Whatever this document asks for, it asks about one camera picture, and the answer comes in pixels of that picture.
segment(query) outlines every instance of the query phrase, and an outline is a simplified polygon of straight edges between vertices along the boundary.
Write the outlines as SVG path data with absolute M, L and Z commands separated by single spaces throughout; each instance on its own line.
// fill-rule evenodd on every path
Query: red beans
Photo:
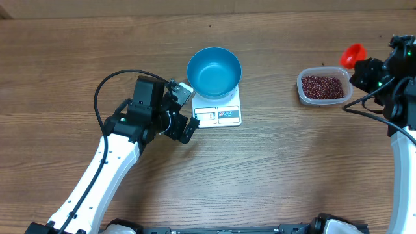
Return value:
M 343 86 L 335 77 L 314 75 L 302 77 L 302 89 L 310 99 L 338 99 L 344 97 Z

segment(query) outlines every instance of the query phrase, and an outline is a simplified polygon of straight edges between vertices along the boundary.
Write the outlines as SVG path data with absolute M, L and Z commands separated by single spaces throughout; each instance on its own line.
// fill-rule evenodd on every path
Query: clear plastic box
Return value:
M 343 86 L 344 97 L 338 99 L 310 99 L 306 97 L 302 88 L 302 77 L 308 75 L 332 76 L 338 78 Z M 322 67 L 305 69 L 299 74 L 297 84 L 299 100 L 304 105 L 321 106 L 340 104 L 345 101 L 348 101 L 352 96 L 352 85 L 350 84 L 350 75 L 345 69 L 340 67 Z

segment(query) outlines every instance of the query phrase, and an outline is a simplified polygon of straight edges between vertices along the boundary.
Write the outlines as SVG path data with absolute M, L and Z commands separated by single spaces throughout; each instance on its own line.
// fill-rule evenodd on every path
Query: blue bowl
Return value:
M 230 94 L 240 83 L 242 68 L 238 58 L 220 47 L 197 52 L 188 64 L 190 85 L 201 96 L 219 99 Z

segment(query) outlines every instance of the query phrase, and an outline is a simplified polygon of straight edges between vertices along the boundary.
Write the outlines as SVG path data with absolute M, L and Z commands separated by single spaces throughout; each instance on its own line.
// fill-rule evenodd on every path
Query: wooden table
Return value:
M 199 129 L 187 145 L 157 137 L 104 217 L 171 228 L 275 226 L 319 212 L 387 229 L 393 155 L 387 127 L 340 106 L 305 107 L 305 68 L 338 66 L 361 42 L 385 59 L 392 34 L 415 34 L 412 10 L 0 21 L 0 233 L 45 224 L 98 146 L 96 86 L 126 68 L 186 79 L 209 46 L 243 67 L 242 125 Z M 99 95 L 107 117 L 136 74 Z M 354 89 L 353 99 L 364 93 Z M 183 109 L 191 116 L 191 109 Z

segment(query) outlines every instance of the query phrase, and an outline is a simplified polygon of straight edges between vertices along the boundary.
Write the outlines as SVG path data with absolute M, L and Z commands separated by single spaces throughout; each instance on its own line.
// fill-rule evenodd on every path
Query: digital kitchen scale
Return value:
M 240 126 L 239 87 L 220 99 L 208 99 L 196 93 L 192 99 L 192 113 L 200 121 L 199 128 Z

